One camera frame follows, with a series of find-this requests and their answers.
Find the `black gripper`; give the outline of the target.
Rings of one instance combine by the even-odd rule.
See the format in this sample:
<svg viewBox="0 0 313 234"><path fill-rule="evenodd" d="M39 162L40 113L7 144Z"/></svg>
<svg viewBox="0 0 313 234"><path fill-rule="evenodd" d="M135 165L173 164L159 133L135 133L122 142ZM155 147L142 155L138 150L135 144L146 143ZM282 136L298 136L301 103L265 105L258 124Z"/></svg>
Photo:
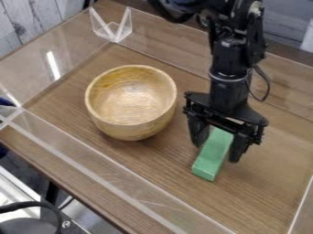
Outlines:
<svg viewBox="0 0 313 234"><path fill-rule="evenodd" d="M209 73L209 93L186 91L183 113L187 117L193 145L206 142L210 126L234 136L229 161L237 163L252 144L260 144L268 119L249 106L250 72L236 75Z"/></svg>

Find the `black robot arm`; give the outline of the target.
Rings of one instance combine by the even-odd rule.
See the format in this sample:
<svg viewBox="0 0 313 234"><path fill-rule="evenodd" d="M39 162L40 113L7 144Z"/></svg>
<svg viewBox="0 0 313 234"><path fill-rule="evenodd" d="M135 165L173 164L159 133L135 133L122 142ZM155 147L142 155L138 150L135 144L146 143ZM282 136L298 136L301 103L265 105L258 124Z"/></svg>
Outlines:
<svg viewBox="0 0 313 234"><path fill-rule="evenodd" d="M265 58L264 0L147 0L171 23L191 18L207 22L211 52L210 91L187 91L183 112L193 144L205 143L211 126L234 136L229 161L240 161L253 144L264 139L268 119L252 109L249 96L258 63Z"/></svg>

